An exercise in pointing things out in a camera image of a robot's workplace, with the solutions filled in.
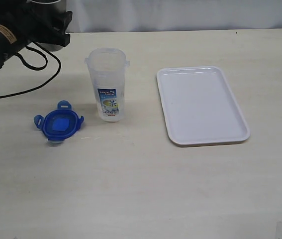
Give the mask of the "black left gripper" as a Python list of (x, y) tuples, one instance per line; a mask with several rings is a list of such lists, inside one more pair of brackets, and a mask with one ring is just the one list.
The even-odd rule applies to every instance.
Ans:
[[(72, 17), (72, 11), (49, 12), (41, 43), (66, 47)], [(40, 22), (30, 0), (0, 0), (0, 47), (25, 47), (35, 42), (32, 37)]]

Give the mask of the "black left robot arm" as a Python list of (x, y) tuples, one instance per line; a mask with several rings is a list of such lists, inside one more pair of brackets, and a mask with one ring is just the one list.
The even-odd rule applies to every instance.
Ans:
[(66, 47), (72, 18), (65, 0), (0, 0), (0, 69), (30, 43), (52, 52)]

